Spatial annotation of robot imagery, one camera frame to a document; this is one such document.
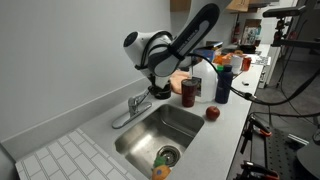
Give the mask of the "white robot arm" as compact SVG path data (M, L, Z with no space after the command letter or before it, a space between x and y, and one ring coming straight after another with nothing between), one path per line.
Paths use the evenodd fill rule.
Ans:
M191 0L189 15L175 38L168 31L131 32L123 48L144 76L155 86L164 88L185 57L211 31L220 14L232 0Z

